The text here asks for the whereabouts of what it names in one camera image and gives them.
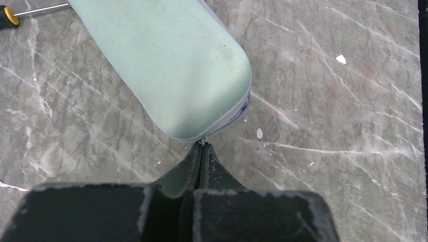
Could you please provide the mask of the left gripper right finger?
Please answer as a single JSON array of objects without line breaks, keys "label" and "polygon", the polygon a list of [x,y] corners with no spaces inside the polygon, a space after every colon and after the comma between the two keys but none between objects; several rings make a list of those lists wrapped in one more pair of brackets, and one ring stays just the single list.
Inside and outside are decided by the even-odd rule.
[{"label": "left gripper right finger", "polygon": [[200,188],[201,189],[244,189],[242,185],[219,162],[213,145],[206,142],[203,146],[200,163]]}]

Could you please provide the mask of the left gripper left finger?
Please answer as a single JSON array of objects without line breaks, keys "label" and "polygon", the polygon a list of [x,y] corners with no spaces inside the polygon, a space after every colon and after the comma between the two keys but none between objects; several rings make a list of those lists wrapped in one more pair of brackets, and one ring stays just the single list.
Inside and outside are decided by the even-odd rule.
[{"label": "left gripper left finger", "polygon": [[203,146],[195,143],[185,158],[152,184],[169,197],[179,197],[198,188]]}]

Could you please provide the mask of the mint green zipper case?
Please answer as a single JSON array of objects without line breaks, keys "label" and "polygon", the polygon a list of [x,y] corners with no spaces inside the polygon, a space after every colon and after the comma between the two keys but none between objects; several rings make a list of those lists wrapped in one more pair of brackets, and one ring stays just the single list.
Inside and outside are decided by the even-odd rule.
[{"label": "mint green zipper case", "polygon": [[248,56],[204,1],[70,1],[95,43],[173,139],[195,142],[250,105]]}]

